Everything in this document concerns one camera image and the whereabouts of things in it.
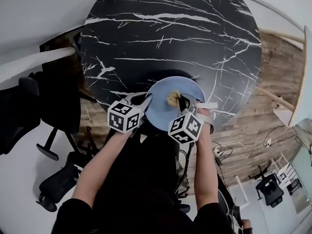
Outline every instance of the forearm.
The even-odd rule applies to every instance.
[[[93,207],[94,199],[131,133],[114,134],[99,153],[82,170],[72,198]]]
[[[205,204],[218,202],[218,177],[209,133],[210,125],[205,123],[201,136],[196,143],[197,155],[194,188],[198,210]]]

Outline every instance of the person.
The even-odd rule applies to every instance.
[[[210,116],[207,109],[198,112]],[[142,143],[139,131],[130,134],[115,133],[84,167],[72,198],[58,211],[52,234],[233,233],[218,203],[208,123],[196,142],[194,221],[179,210],[175,195],[179,144],[165,132]],[[244,233],[250,234],[250,221],[243,223]]]

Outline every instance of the black marble table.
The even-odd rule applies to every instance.
[[[104,109],[185,76],[218,102],[218,128],[247,102],[260,72],[258,27],[243,0],[98,0],[81,36],[86,82]]]

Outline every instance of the white cube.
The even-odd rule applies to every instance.
[[[122,133],[139,126],[141,110],[133,106],[115,101],[107,110],[108,125]]]
[[[198,140],[204,121],[196,118],[191,112],[170,121],[168,135],[180,144]]]

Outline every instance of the black office chair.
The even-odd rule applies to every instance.
[[[43,122],[54,127],[44,146],[37,144],[40,152],[53,160],[59,156],[52,152],[51,146],[58,130],[65,132],[74,150],[77,149],[71,134],[79,131],[80,125],[80,98],[93,103],[97,101],[78,89],[77,80],[57,74],[37,72],[33,78],[38,81],[39,109]]]
[[[58,209],[56,204],[76,185],[78,175],[87,163],[86,155],[70,152],[65,166],[40,184],[41,194],[36,203],[49,212],[55,212]]]
[[[38,84],[20,78],[19,85],[0,91],[0,155],[8,154],[15,144],[40,124]]]
[[[262,199],[259,193],[259,191],[261,191],[264,195],[266,205],[270,205],[272,208],[274,208],[283,201],[284,191],[278,186],[278,184],[281,182],[276,174],[271,174],[267,177],[264,177],[264,174],[268,170],[270,164],[271,163],[269,163],[264,171],[262,171],[261,167],[259,166],[260,173],[254,176],[254,178],[258,179],[262,177],[262,181],[255,187],[258,193],[258,200]]]

